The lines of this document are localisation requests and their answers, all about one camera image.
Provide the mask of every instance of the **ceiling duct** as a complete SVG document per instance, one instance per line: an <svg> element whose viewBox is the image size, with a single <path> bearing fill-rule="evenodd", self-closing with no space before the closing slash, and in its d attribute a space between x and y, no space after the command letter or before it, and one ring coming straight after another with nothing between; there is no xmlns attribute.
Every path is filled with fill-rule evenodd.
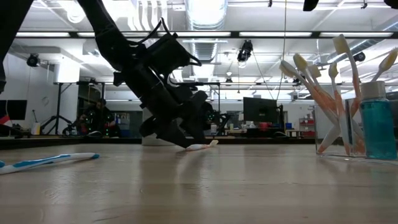
<svg viewBox="0 0 398 224"><path fill-rule="evenodd" d="M398 16L394 16L392 19L389 19L383 25L379 26L376 30L382 30L385 32L397 32L398 31ZM382 42L384 39L369 39L369 40L355 40L349 44L349 48L353 55L356 55L373 45L376 45ZM346 54L338 55L337 52L334 52L327 56L327 63L340 62L347 58Z"/></svg>
<svg viewBox="0 0 398 224"><path fill-rule="evenodd" d="M228 0L185 0L188 28L190 30L222 30L227 6ZM210 63L216 56L218 45L211 43L212 40L216 41L216 39L207 39L210 43L191 44L192 54L202 63Z"/></svg>

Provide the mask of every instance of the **ceiling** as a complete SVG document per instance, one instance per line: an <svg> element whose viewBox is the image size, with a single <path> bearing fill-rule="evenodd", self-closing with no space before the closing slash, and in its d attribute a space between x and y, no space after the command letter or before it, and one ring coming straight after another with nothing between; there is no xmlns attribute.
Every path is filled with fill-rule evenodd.
<svg viewBox="0 0 398 224"><path fill-rule="evenodd" d="M212 4L216 0L201 0ZM167 23L170 30L187 30L188 22L186 17L185 5L183 0L165 0L165 1L138 1L138 12L131 13L134 8L132 2L135 0L104 0L105 5L111 16L116 20L116 24L122 31L139 30L137 26L131 26L129 21L134 16L141 26L141 30L153 29L152 21L152 3L157 3L157 17L165 16L167 11ZM167 2L167 9L162 10L162 3ZM224 30L273 30L273 31L383 31L391 21L398 22L398 11L386 7L383 0L368 0L368 7L360 9L363 0L322 0L317 9L312 12L303 12L300 10L304 0L288 0L287 8L284 7L285 1L273 0L272 7L267 7L268 1L256 0L228 0L228 8L224 19ZM75 16L73 13L79 11L79 8L73 5L73 1L42 1L36 0L20 31L92 31L90 23L86 17L78 18L77 22L70 20ZM279 63L284 59L293 63L292 57L300 53L309 63L323 61L324 58L335 52L331 39L252 39L254 53L249 58L246 67L238 69L236 52L242 46L244 39L222 39L224 43L218 44L217 53L212 61L214 69L208 78L209 82L224 82L226 73L231 72L233 81L238 82L263 82L282 83L291 82L290 79L284 79L279 70ZM190 44L179 39L180 43L188 50L191 50ZM363 40L350 39L349 43L357 43ZM398 40L383 40L364 50L366 60L358 63L360 74L376 72L379 63L394 47L397 47ZM27 55L27 47L59 47L65 51L75 61L81 64L81 77L95 77L98 81L112 82L113 70L109 64L101 57L88 54L96 48L93 39L16 39L15 46L22 46L22 50L17 51L20 55ZM59 55L43 54L43 59L50 63L59 63ZM351 70L349 62L341 61L338 64L341 77L338 82L351 83ZM193 80L200 77L193 73L192 67L183 68L182 77L186 80ZM387 82L397 82L398 66L395 65L381 77L381 80ZM321 83L329 83L327 74L323 74ZM223 88L233 88L237 86L224 86ZM247 90L252 89L274 89L277 86L244 86ZM288 94L291 92L291 86L284 86Z"/></svg>

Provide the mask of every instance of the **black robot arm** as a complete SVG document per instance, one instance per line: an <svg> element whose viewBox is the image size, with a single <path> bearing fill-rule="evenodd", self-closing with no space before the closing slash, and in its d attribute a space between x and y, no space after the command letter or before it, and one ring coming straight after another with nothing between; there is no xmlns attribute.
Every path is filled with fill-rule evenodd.
<svg viewBox="0 0 398 224"><path fill-rule="evenodd" d="M114 73L114 85L125 82L141 100L141 108L147 108L152 113L152 117L142 124L141 134L147 136L156 133L158 138L188 147L190 144L178 128L180 126L198 142L202 142L204 135L198 114L208 97L207 94L204 91L192 94L189 87L175 88L166 81L169 74L178 67L201 65L197 58L178 43L177 35L170 34L164 24L166 34L146 48L143 44L146 39L133 42L123 36L101 0L77 1L93 27L101 55L118 71ZM33 0L4 0L2 3L2 61L32 2ZM0 93L4 91L5 84L4 68L1 67Z"/></svg>

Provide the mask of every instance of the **wooden surface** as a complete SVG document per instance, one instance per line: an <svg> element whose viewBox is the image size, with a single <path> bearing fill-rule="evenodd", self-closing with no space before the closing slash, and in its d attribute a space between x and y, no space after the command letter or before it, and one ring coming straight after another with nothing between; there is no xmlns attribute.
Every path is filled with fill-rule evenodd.
<svg viewBox="0 0 398 224"><path fill-rule="evenodd" d="M311 145L74 145L0 151L13 163L92 161L0 176L0 223L397 223L398 168L319 158Z"/></svg>

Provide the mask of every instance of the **person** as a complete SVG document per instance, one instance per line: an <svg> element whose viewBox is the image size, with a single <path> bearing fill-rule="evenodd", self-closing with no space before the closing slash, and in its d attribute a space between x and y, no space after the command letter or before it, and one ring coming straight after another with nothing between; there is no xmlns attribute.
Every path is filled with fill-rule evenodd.
<svg viewBox="0 0 398 224"><path fill-rule="evenodd" d="M104 99L99 99L94 105L87 107L79 117L79 123L85 124L81 126L81 133L103 131L104 128L116 125L114 117L106 107L106 100Z"/></svg>

